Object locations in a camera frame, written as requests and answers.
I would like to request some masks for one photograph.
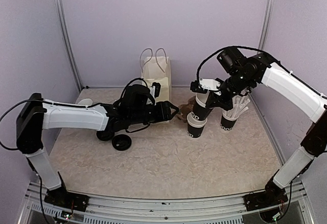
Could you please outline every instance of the brown object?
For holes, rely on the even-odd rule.
[[[177,118],[179,118],[180,120],[182,120],[184,123],[186,123],[188,121],[187,116],[189,113],[192,112],[193,109],[193,105],[195,103],[195,96],[192,96],[189,100],[187,104],[181,104],[178,106],[179,108],[179,112],[176,115]]]

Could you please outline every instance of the robotic arm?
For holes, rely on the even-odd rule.
[[[224,48],[217,56],[217,60],[230,74],[228,79],[198,79],[191,83],[192,91],[209,92],[206,107],[230,110],[233,96],[241,94],[244,89],[250,91],[259,83],[286,97],[313,122],[300,147],[269,180],[265,191],[244,196],[246,208],[250,211],[285,201],[285,187],[304,173],[312,161],[324,152],[327,145],[327,97],[288,72],[270,54],[263,52],[246,58],[238,47],[240,46]]]
[[[88,197],[66,191],[60,174],[53,169],[43,147],[43,129],[91,129],[97,131],[100,140],[107,141],[114,137],[115,132],[129,132],[130,125],[142,123],[148,126],[171,120],[178,108],[169,101],[156,103],[154,98],[159,96],[159,92],[159,83],[153,83],[150,88],[135,84],[127,86],[115,103],[91,106],[57,103],[34,93],[16,121],[17,148],[48,189],[44,201],[68,209],[74,203],[74,209],[85,211]]]

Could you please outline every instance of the beige countertop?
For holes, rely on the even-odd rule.
[[[111,103],[122,89],[84,89],[79,96]],[[188,88],[173,88],[173,104],[187,103]],[[68,190],[132,198],[198,198],[264,188],[280,164],[252,104],[233,130],[219,124],[215,108],[199,138],[187,124],[151,125],[129,134],[132,146],[117,151],[92,130],[63,129],[51,151]]]

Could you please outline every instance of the table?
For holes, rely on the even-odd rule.
[[[112,103],[121,91],[84,89],[78,101]],[[173,88],[172,103],[187,103],[192,95]],[[229,132],[220,128],[220,118],[215,108],[199,138],[189,137],[187,124],[177,118],[151,125],[129,134],[132,146],[123,152],[99,141],[95,131],[62,129],[50,158],[68,190],[90,194],[176,199],[264,188],[280,164],[253,105]]]

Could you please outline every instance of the wall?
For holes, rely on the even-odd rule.
[[[301,79],[327,93],[327,0],[275,0],[265,50]],[[309,125],[297,107],[266,87],[253,93],[286,159],[299,147]],[[303,183],[319,224],[327,219],[327,155],[314,161]]]
[[[267,0],[63,0],[83,85],[123,86],[139,77],[142,50],[164,47],[173,85],[226,45],[257,46]],[[203,77],[225,77],[215,60]]]
[[[0,0],[0,114],[41,92],[73,102],[78,95],[68,64],[54,0]],[[15,147],[15,109],[0,126],[1,142]],[[58,131],[44,133],[48,151]],[[32,173],[20,152],[0,148],[0,222],[12,224]]]

